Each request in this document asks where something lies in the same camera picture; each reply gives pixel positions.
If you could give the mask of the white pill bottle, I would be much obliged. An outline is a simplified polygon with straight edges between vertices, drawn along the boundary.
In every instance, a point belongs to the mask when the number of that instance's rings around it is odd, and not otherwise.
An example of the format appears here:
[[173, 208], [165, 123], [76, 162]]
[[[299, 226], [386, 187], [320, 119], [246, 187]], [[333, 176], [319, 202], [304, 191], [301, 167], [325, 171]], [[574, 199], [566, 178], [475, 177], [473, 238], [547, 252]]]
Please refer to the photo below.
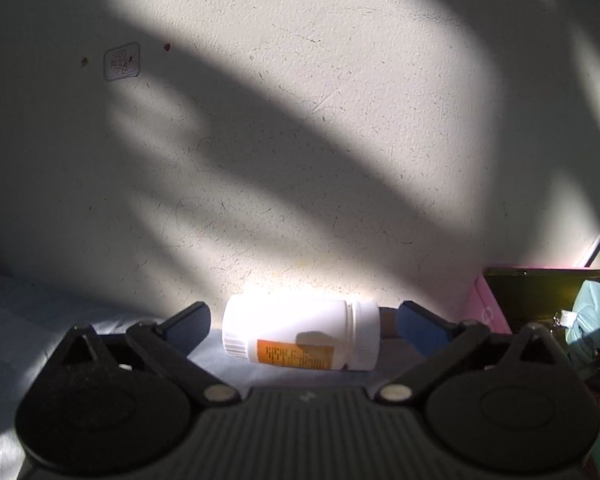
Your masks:
[[380, 333], [375, 301], [332, 294], [236, 295], [221, 325], [229, 356], [304, 370], [373, 370]]

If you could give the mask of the gold metal tin box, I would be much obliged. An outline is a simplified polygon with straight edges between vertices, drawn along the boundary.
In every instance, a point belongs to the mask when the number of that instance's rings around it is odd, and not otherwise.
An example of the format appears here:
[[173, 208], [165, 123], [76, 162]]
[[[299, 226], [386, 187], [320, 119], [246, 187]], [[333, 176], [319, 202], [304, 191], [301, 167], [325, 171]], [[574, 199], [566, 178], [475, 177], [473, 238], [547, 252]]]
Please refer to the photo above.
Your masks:
[[600, 282], [600, 269], [486, 268], [482, 274], [494, 293], [512, 333], [530, 322], [550, 322], [570, 310], [586, 281]]

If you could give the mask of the striped grey bed sheet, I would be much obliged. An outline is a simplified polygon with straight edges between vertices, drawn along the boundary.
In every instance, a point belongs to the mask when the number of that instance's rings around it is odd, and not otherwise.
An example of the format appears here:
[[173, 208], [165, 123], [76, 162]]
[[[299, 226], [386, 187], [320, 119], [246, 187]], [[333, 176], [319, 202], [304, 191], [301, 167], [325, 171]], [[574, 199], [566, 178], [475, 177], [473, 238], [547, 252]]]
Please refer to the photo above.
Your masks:
[[266, 478], [244, 416], [202, 394], [205, 336], [0, 277], [0, 479]]

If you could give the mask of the small wall sticker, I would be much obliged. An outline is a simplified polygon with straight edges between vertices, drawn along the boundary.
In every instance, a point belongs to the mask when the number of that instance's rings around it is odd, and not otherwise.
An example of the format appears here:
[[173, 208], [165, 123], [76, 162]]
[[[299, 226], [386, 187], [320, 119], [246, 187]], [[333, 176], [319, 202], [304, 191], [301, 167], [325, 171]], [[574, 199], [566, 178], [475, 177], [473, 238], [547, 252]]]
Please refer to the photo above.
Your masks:
[[140, 44], [129, 42], [107, 50], [102, 57], [106, 82], [137, 77], [140, 74]]

